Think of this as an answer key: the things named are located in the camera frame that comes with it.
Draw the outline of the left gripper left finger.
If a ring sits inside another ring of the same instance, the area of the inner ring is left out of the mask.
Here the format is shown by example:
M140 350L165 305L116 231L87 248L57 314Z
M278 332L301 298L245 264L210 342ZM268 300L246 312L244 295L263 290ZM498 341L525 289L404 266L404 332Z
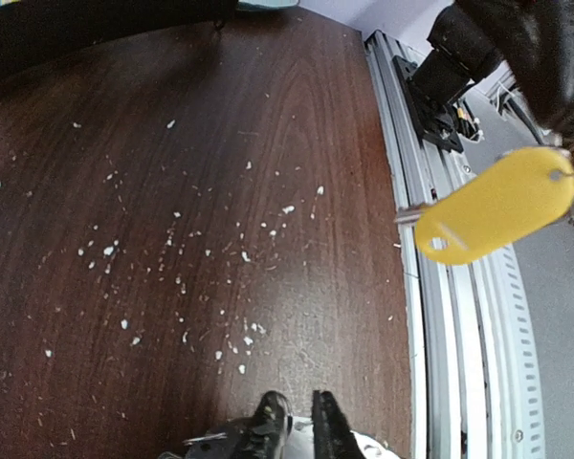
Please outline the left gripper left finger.
M268 391L230 455L231 458L281 458L290 435L290 403L278 391Z

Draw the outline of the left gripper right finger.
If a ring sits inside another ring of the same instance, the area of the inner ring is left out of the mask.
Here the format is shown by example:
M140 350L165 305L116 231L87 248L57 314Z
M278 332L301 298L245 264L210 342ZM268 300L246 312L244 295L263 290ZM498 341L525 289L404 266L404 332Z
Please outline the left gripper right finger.
M315 459L364 459L350 425L330 391L313 392L311 420Z

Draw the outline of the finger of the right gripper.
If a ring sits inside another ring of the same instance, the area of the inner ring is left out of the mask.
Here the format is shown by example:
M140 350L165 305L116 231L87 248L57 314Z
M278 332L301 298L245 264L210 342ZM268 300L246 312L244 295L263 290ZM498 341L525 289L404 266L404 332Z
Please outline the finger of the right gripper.
M539 126L574 159L574 1L517 1L517 80Z

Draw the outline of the key with yellow tag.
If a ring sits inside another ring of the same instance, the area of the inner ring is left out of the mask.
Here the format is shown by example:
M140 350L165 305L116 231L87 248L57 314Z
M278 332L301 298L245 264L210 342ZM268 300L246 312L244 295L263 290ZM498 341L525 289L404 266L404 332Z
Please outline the key with yellow tag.
M574 201L574 166L567 150L513 150L434 204L400 208L395 222L414 227L428 259L466 265L559 220Z

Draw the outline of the metal keyring with red handle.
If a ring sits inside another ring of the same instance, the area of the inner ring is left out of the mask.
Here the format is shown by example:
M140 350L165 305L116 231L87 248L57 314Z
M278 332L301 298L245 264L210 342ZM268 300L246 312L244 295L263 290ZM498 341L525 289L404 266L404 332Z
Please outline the metal keyring with red handle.
M183 445L190 447L197 444L205 444L212 441L221 441L228 438L226 431L219 431L215 433L206 433L203 436L189 438L183 441Z

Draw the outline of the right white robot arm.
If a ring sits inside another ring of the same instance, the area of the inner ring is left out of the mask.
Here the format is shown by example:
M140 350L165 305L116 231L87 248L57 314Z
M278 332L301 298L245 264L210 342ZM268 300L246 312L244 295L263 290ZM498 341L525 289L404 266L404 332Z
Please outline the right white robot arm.
M455 1L420 65L393 63L418 139L463 149L454 104L506 61L537 125L574 153L574 1Z

